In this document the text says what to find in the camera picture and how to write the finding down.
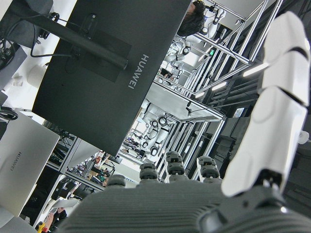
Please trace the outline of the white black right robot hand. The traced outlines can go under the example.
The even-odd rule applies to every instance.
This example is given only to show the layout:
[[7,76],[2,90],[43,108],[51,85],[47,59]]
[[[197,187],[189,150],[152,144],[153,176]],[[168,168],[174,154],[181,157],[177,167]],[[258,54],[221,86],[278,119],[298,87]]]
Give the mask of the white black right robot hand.
[[311,52],[300,18],[286,12],[264,43],[259,98],[223,179],[200,158],[200,180],[189,179],[181,157],[167,157],[168,183],[153,165],[140,167],[140,184],[110,181],[87,196],[60,233],[308,233],[311,220],[290,210],[282,192],[309,105]]

